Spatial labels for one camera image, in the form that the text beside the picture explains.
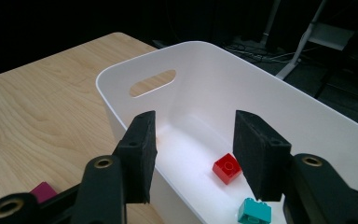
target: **white container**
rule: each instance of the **white container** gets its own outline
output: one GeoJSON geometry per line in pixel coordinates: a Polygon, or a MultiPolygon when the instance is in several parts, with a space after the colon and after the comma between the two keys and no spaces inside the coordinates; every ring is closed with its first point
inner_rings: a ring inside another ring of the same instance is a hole
{"type": "MultiPolygon", "coordinates": [[[[212,171],[232,152],[237,109],[264,119],[293,145],[292,155],[328,160],[358,189],[357,123],[212,44],[185,42],[110,66],[97,88],[117,139],[136,115],[156,111],[151,203],[166,223],[237,223],[242,201],[254,197],[243,175],[225,185],[212,171]],[[135,83],[168,70],[172,82],[130,96],[135,83]]],[[[285,223],[282,202],[268,205],[272,223],[285,223]]]]}

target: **red cube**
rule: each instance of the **red cube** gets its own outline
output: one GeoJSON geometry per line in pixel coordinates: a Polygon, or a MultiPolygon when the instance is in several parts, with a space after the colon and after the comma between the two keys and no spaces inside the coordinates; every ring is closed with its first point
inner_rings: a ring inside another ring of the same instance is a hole
{"type": "Polygon", "coordinates": [[[242,171],[237,160],[229,153],[216,161],[212,170],[226,185],[240,175],[242,171]]]}

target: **teal cube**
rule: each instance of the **teal cube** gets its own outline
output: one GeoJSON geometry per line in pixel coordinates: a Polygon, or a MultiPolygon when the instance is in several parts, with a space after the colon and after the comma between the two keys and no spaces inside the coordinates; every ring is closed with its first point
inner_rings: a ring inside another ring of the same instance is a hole
{"type": "Polygon", "coordinates": [[[238,222],[269,224],[271,222],[271,207],[266,203],[258,203],[251,198],[246,198],[238,211],[238,222]]]}

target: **wooden tabletop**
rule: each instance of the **wooden tabletop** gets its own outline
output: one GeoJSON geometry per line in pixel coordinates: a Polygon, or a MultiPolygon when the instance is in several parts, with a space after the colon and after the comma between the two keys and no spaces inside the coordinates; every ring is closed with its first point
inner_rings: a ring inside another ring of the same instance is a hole
{"type": "MultiPolygon", "coordinates": [[[[0,198],[47,181],[78,184],[87,162],[117,145],[95,79],[104,68],[155,50],[113,33],[0,74],[0,198]]],[[[162,223],[149,204],[128,204],[128,223],[162,223]]]]}

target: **bin handle cutout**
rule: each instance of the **bin handle cutout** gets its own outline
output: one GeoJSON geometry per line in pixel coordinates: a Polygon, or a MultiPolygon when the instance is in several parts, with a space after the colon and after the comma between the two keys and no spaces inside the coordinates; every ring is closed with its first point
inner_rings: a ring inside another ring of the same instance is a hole
{"type": "Polygon", "coordinates": [[[138,97],[150,91],[158,89],[162,86],[165,86],[173,82],[175,76],[176,76],[175,70],[167,70],[155,76],[139,81],[130,87],[130,96],[138,97]]]}

